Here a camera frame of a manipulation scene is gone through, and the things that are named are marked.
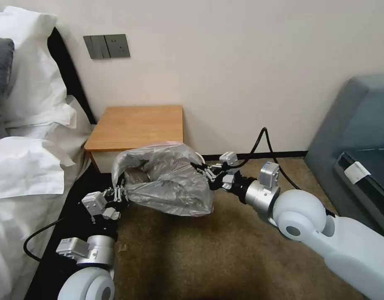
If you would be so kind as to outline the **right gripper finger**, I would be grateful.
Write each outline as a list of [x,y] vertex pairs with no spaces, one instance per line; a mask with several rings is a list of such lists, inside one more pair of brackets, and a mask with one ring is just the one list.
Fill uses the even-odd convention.
[[190,162],[190,165],[200,174],[207,176],[207,171],[211,171],[214,175],[219,175],[224,172],[221,164],[207,165],[205,163]]
[[223,187],[224,173],[220,173],[218,175],[205,173],[205,177],[207,179],[210,190],[215,191]]

